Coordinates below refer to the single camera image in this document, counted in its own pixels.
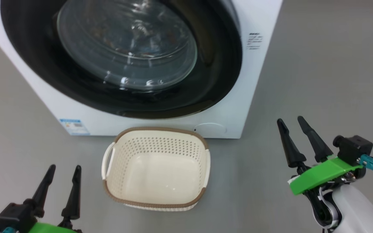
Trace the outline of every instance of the green plastic part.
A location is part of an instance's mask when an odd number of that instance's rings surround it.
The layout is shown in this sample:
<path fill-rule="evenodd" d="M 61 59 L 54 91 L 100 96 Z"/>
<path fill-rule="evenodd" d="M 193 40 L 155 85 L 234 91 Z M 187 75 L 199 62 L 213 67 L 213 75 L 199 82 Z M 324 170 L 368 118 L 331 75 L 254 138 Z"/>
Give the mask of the green plastic part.
<path fill-rule="evenodd" d="M 328 159 L 323 163 L 310 168 L 293 180 L 293 182 L 290 183 L 290 189 L 294 195 L 299 195 L 306 190 L 324 184 L 357 168 L 362 168 L 362 166 L 351 166 L 338 157 Z"/>
<path fill-rule="evenodd" d="M 36 223 L 28 233 L 76 233 L 75 231 L 50 224 Z"/>

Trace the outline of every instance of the gray floor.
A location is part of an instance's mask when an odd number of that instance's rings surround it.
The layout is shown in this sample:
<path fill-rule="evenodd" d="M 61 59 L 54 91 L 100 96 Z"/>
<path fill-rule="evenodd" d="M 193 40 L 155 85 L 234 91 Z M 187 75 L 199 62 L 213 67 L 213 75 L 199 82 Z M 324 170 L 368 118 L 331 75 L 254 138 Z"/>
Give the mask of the gray floor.
<path fill-rule="evenodd" d="M 298 115 L 329 145 L 338 134 L 373 142 L 373 1 L 285 0 L 243 137 L 209 140 L 208 191 L 184 213 L 142 211 L 108 198 L 100 164 L 112 138 L 69 136 L 0 50 L 0 211 L 30 197 L 55 163 L 43 221 L 59 223 L 80 164 L 75 226 L 85 233 L 320 232 L 307 199 L 286 185 L 295 171 L 287 167 L 277 118 L 300 151 L 313 155 Z M 355 186 L 373 202 L 371 172 Z"/>

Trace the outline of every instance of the washing machine door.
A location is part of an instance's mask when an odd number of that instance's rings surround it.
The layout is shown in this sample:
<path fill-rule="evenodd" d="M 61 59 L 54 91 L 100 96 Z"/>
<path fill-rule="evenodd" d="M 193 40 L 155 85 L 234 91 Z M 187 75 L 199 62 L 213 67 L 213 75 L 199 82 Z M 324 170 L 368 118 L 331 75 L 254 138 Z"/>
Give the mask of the washing machine door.
<path fill-rule="evenodd" d="M 219 0 L 1 0 L 1 17 L 48 84 L 116 115 L 201 112 L 241 68 L 240 36 Z"/>

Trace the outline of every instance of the washing machine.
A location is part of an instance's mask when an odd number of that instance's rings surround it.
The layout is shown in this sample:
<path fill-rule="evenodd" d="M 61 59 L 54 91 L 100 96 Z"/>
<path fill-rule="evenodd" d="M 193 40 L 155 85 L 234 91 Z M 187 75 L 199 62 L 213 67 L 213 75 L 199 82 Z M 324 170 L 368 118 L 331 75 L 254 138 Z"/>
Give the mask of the washing machine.
<path fill-rule="evenodd" d="M 281 0 L 0 0 L 0 47 L 71 135 L 241 137 Z"/>

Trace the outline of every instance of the laundry basket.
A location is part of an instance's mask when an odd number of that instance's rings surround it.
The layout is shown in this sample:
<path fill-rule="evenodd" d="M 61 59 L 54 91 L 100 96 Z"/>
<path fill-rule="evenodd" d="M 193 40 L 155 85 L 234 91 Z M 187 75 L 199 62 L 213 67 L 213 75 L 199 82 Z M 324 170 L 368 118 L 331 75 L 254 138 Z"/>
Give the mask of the laundry basket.
<path fill-rule="evenodd" d="M 206 141 L 173 128 L 125 130 L 102 161 L 103 184 L 112 199 L 155 211 L 193 208 L 205 192 L 209 173 Z"/>

